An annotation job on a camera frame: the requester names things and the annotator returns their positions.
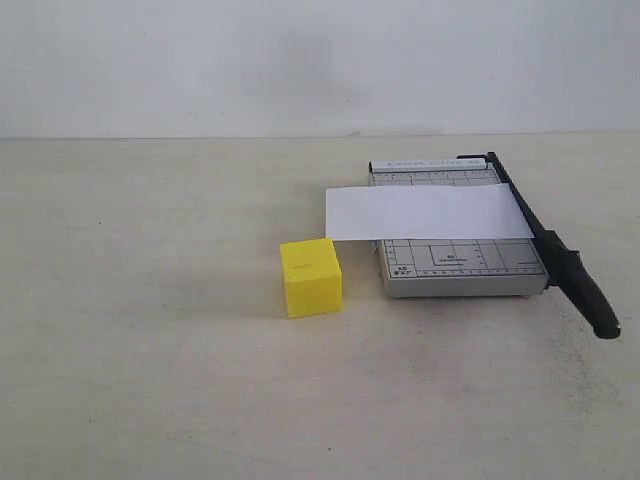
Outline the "black cutter blade arm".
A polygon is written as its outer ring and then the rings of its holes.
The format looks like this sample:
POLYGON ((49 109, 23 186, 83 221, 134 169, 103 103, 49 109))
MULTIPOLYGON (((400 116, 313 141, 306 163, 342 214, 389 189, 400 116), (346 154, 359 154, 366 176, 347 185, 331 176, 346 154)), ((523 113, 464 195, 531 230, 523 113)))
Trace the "black cutter blade arm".
POLYGON ((591 325, 599 339, 620 336, 621 326, 608 299, 587 272, 580 253, 569 249, 553 230, 546 229, 529 207, 495 152, 458 155, 457 160, 483 159, 491 163, 498 178, 509 185, 533 234, 532 243, 548 275, 548 285, 558 287, 591 325))

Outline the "grey paper cutter base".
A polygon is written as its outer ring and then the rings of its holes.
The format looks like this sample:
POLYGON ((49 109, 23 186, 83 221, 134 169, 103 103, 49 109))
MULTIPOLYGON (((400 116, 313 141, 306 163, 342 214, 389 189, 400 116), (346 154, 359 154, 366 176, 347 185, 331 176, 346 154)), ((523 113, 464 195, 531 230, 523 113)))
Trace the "grey paper cutter base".
MULTIPOLYGON (((503 181, 484 155, 456 159, 373 161, 369 184, 484 186, 503 181)), ((547 271, 529 239, 374 242, 390 298, 539 295, 547 271)))

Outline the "white paper sheet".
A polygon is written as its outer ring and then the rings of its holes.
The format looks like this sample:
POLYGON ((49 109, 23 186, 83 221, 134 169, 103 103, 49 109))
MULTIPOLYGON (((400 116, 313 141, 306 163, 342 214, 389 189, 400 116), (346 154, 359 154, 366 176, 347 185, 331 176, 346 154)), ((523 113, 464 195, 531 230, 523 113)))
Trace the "white paper sheet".
POLYGON ((331 188, 325 218, 325 236, 334 241, 533 236, 506 184, 331 188))

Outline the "yellow cube block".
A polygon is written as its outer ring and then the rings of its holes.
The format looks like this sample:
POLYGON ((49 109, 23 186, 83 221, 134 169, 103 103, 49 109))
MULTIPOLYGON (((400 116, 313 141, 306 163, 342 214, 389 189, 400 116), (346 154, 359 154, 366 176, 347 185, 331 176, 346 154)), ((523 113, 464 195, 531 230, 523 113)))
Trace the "yellow cube block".
POLYGON ((289 318, 342 310, 342 270, 331 239, 283 243, 280 255, 289 318))

